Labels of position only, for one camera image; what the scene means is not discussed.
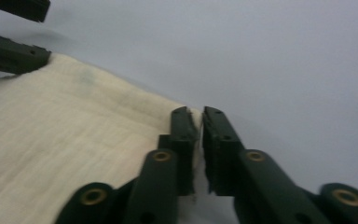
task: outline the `cloth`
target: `cloth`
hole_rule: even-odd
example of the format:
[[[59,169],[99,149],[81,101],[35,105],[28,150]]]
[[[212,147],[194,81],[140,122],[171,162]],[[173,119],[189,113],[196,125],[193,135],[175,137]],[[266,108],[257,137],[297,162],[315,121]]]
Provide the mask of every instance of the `cloth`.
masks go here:
[[[180,106],[59,54],[1,78],[0,224],[54,223],[78,188],[130,181]]]

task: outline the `table surface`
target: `table surface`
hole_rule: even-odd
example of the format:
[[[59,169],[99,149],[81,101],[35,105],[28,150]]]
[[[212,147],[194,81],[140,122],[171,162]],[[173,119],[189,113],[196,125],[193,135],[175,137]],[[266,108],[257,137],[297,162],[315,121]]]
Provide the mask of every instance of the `table surface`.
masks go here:
[[[0,11],[0,35],[224,110],[304,189],[358,188],[358,1],[52,1],[44,23]],[[196,183],[181,223],[238,222]]]

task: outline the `towel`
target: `towel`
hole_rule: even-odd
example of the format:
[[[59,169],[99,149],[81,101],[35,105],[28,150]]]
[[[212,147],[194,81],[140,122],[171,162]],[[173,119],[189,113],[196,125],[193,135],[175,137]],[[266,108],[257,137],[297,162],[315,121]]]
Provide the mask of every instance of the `towel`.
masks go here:
[[[180,106],[60,54],[0,78],[0,224],[54,223],[78,188],[130,181]]]

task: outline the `white cloth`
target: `white cloth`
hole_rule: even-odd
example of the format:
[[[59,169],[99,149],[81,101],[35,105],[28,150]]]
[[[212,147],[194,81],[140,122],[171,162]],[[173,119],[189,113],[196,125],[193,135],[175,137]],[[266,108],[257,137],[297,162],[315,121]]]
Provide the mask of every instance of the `white cloth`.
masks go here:
[[[83,185],[136,177],[180,106],[58,54],[0,79],[0,224],[54,223]]]

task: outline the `white tabletop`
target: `white tabletop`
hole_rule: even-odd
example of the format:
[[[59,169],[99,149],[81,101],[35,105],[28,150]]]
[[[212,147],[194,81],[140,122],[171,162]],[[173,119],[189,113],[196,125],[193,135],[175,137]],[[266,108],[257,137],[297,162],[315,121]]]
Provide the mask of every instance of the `white tabletop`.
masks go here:
[[[358,1],[52,1],[45,23],[0,11],[0,35],[225,111],[304,189],[358,188]],[[197,183],[181,222],[237,223]]]

